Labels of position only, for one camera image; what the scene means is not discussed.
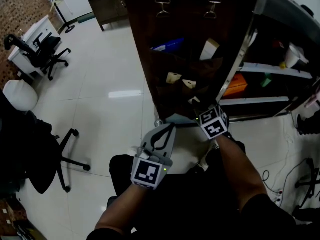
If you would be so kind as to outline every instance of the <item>knee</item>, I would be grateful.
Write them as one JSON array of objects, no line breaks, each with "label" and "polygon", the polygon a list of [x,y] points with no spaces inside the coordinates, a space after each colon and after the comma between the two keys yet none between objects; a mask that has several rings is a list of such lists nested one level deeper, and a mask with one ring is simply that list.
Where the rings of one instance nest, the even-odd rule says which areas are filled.
[{"label": "knee", "polygon": [[134,158],[127,154],[120,154],[112,157],[109,163],[110,174],[122,170],[123,168],[130,167]]},{"label": "knee", "polygon": [[109,163],[110,170],[112,168],[116,168],[119,165],[121,165],[122,161],[124,160],[124,157],[127,156],[126,154],[120,154],[120,155],[115,155],[114,157],[111,158],[111,161]]}]

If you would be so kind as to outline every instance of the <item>wrist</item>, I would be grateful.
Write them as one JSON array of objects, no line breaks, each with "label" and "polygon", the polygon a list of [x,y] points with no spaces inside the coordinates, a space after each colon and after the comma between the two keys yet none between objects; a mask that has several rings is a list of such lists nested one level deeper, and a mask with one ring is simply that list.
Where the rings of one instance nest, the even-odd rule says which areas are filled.
[{"label": "wrist", "polygon": [[222,142],[224,140],[224,138],[226,138],[226,136],[224,136],[223,134],[222,135],[219,135],[218,137],[215,138],[216,142],[219,143]]},{"label": "wrist", "polygon": [[149,192],[149,189],[143,186],[139,186],[139,185],[135,185],[135,184],[131,184],[130,186],[136,193],[139,194],[146,194]]}]

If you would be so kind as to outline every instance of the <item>chair wheel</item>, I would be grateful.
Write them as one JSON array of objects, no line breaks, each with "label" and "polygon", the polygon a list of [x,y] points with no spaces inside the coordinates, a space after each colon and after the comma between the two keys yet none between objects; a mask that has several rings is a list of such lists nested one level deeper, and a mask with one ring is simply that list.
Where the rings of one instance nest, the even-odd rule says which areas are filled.
[{"label": "chair wheel", "polygon": [[155,127],[162,126],[163,124],[164,124],[164,122],[160,119],[158,119],[157,121],[154,122]]},{"label": "chair wheel", "polygon": [[73,136],[76,136],[76,137],[78,137],[78,136],[79,136],[79,132],[78,132],[78,130],[73,130]]},{"label": "chair wheel", "polygon": [[67,193],[69,193],[69,192],[71,191],[71,188],[70,188],[69,186],[66,186],[66,187],[64,188],[64,191],[67,192]]},{"label": "chair wheel", "polygon": [[83,167],[83,169],[84,169],[85,171],[89,172],[89,171],[91,170],[91,167],[90,167],[90,165],[85,165],[85,166]]}]

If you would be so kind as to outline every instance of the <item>white shelf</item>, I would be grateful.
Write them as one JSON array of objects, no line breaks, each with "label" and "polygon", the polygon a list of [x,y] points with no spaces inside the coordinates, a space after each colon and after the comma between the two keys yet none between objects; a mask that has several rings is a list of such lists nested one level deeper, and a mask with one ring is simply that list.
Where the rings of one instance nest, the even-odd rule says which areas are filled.
[{"label": "white shelf", "polygon": [[233,98],[233,99],[221,99],[220,106],[232,106],[232,105],[247,105],[258,103],[273,103],[273,102],[288,102],[289,98],[283,97],[262,97],[262,98]]},{"label": "white shelf", "polygon": [[281,69],[278,66],[271,66],[266,64],[247,63],[245,62],[243,67],[240,67],[239,72],[254,72],[254,73],[269,73],[284,76],[291,76],[304,79],[312,79],[312,75],[308,72],[298,71],[296,69],[285,68]]}]

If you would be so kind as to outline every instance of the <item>cardboard box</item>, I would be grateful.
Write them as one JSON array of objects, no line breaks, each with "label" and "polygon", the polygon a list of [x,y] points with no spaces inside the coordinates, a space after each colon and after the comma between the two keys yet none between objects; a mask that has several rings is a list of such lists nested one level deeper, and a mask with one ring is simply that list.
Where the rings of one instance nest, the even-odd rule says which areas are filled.
[{"label": "cardboard box", "polygon": [[215,55],[216,51],[218,50],[219,46],[220,45],[215,40],[209,38],[205,42],[204,48],[200,56],[200,61],[211,60],[212,57]]},{"label": "cardboard box", "polygon": [[248,84],[245,80],[244,76],[241,73],[236,73],[229,84],[228,89],[226,89],[223,97],[227,97],[229,95],[234,95],[238,93],[242,93],[247,88]]}]

